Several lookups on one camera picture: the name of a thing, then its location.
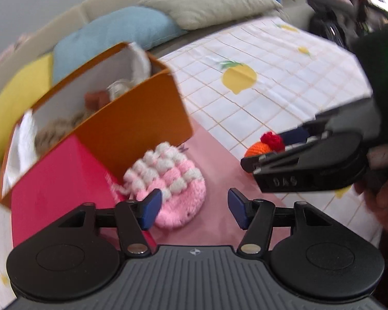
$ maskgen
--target black circular joint cover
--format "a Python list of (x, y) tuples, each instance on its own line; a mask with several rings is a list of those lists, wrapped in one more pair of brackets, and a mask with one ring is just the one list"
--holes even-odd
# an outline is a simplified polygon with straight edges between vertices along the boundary
[(273, 248), (270, 267), (292, 292), (340, 302), (371, 294), (384, 259), (377, 248), (339, 224), (298, 228)]
[(58, 229), (13, 249), (7, 272), (15, 290), (27, 298), (62, 302), (102, 288), (119, 265), (117, 250), (104, 239), (80, 229)]

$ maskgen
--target white checkered tablecloth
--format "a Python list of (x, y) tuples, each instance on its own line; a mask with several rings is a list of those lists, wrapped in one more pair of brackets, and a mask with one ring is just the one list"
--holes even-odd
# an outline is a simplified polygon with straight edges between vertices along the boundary
[[(161, 58), (173, 71), (189, 114), (238, 159), (264, 132), (293, 128), (371, 92), (351, 53), (286, 25), (279, 18), (260, 18)], [(222, 83), (220, 62), (227, 60), (253, 68), (257, 82), (235, 95)], [(278, 196), (289, 207), (304, 199), (368, 241), (379, 240), (379, 224), (352, 189), (342, 198), (334, 192)]]

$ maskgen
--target orange box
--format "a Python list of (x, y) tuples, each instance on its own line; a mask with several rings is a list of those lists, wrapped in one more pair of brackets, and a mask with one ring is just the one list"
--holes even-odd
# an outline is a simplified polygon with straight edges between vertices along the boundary
[[(54, 119), (68, 118), (83, 110), (87, 92), (105, 90), (116, 80), (127, 78), (131, 71), (130, 52), (126, 43), (119, 43), (54, 86), (32, 107), (38, 130)], [(193, 134), (170, 69), (147, 55), (151, 77), (101, 108), (67, 135), (77, 136), (119, 179), (147, 150), (164, 141), (180, 145)], [(11, 189), (21, 178), (17, 175), (20, 121), (13, 129), (0, 172), (0, 203), (9, 208)]]

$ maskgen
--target human hand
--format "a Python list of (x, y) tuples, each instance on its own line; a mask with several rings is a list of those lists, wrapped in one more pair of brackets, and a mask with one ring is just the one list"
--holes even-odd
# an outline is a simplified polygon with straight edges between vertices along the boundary
[(375, 215), (382, 227), (388, 232), (388, 180), (377, 195), (366, 189), (364, 182), (354, 184), (357, 194), (364, 194), (367, 208)]

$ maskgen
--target orange crocheted ball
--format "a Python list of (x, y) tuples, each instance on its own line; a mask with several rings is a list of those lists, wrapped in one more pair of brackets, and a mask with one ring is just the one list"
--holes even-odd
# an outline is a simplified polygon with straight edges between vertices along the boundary
[(247, 149), (244, 157), (267, 154), (268, 152), (272, 152), (272, 149), (266, 143), (256, 142)]

